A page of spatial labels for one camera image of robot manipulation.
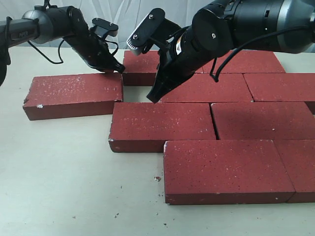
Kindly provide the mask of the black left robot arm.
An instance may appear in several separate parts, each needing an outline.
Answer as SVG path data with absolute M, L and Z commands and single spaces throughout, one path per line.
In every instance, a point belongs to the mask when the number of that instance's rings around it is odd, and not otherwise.
M 56 39 L 66 42 L 92 69 L 123 73 L 125 67 L 109 51 L 107 36 L 116 36 L 119 27 L 101 18 L 86 23 L 80 9 L 57 7 L 45 1 L 27 11 L 19 20 L 7 17 L 0 23 L 0 81 L 4 82 L 11 64 L 9 48 L 28 42 L 32 47 Z

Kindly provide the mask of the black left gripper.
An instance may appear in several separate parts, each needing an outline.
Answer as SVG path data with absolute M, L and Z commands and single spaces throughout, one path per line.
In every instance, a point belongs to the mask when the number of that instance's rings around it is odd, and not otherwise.
M 100 72 L 124 72 L 125 66 L 118 62 L 108 48 L 92 34 L 67 36 L 65 41 L 90 68 Z

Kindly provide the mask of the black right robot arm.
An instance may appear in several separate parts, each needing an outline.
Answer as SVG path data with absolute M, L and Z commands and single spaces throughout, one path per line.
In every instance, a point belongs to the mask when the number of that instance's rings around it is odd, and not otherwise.
M 297 54 L 315 40 L 312 0 L 215 0 L 197 11 L 190 26 L 168 31 L 159 51 L 155 83 L 147 98 L 157 103 L 212 62 L 215 82 L 241 50 Z

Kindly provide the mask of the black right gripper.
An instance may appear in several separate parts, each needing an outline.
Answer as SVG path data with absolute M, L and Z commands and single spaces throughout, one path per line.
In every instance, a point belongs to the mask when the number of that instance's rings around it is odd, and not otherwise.
M 155 82 L 147 98 L 158 103 L 160 99 L 189 80 L 202 66 L 218 58 L 218 49 L 207 50 L 200 43 L 192 26 L 175 34 L 169 50 L 159 52 L 160 62 Z

